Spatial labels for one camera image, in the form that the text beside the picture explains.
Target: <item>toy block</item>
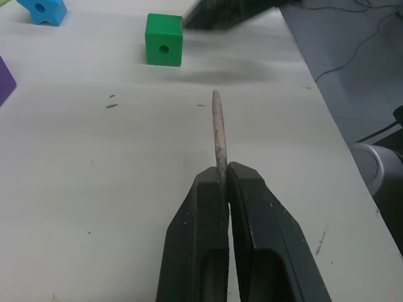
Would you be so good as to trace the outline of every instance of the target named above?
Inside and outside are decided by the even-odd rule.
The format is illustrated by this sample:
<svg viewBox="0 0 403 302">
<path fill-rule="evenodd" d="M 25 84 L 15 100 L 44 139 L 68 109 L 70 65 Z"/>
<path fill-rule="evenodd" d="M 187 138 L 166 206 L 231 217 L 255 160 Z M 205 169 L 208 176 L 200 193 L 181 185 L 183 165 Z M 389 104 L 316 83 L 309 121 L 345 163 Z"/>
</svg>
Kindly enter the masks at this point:
<svg viewBox="0 0 403 302">
<path fill-rule="evenodd" d="M 34 24 L 47 22 L 59 26 L 67 12 L 63 0 L 17 0 L 31 13 Z"/>
<path fill-rule="evenodd" d="M 0 105 L 3 104 L 16 86 L 17 83 L 15 83 L 13 76 L 8 70 L 3 59 L 0 57 Z"/>
<path fill-rule="evenodd" d="M 183 31 L 181 16 L 149 14 L 145 27 L 147 64 L 176 66 L 182 64 Z"/>
</svg>

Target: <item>table surface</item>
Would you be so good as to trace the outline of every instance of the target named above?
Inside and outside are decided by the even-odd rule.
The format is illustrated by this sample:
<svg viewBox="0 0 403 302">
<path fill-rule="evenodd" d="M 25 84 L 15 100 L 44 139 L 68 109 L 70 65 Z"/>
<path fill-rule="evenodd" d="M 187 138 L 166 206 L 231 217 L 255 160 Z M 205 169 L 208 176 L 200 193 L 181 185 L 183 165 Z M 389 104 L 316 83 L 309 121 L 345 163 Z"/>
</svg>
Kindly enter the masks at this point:
<svg viewBox="0 0 403 302">
<path fill-rule="evenodd" d="M 214 89 L 229 160 L 300 223 L 332 300 L 403 301 L 400 253 L 279 11 L 187 33 L 175 68 L 144 64 L 146 16 L 191 1 L 65 3 L 58 28 L 0 9 L 18 83 L 0 107 L 1 301 L 154 301 L 166 228 L 215 165 Z"/>
</svg>

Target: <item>blue star-shaped block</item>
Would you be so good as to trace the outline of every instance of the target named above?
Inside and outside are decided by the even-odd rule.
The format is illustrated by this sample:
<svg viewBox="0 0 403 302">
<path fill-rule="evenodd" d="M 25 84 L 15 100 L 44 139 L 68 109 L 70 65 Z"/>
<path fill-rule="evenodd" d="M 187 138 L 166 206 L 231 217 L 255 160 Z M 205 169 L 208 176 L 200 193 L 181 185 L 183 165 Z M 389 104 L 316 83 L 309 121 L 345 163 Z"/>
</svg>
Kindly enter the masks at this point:
<svg viewBox="0 0 403 302">
<path fill-rule="evenodd" d="M 42 22 L 59 26 L 67 12 L 63 0 L 17 0 L 31 13 L 34 24 Z"/>
</svg>

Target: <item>green cube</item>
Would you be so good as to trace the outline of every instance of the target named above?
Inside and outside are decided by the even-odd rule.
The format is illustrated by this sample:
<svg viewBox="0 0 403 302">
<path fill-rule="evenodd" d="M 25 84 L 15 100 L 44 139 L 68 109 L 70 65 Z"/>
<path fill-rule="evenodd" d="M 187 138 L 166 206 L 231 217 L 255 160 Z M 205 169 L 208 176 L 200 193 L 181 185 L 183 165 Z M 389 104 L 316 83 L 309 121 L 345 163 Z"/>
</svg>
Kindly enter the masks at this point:
<svg viewBox="0 0 403 302">
<path fill-rule="evenodd" d="M 147 64 L 177 66 L 182 64 L 183 31 L 181 16 L 149 14 L 145 27 Z"/>
</svg>

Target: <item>purple block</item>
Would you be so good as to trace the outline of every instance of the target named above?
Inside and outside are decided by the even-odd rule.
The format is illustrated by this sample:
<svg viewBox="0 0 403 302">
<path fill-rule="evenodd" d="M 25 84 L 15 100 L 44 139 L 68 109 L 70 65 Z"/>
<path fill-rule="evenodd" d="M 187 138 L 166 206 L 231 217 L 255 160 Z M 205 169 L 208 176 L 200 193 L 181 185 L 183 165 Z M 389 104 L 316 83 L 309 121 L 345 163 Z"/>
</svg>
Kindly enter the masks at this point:
<svg viewBox="0 0 403 302">
<path fill-rule="evenodd" d="M 15 83 L 13 76 L 10 74 L 6 64 L 0 57 L 0 105 L 3 104 L 16 86 L 17 83 Z"/>
</svg>

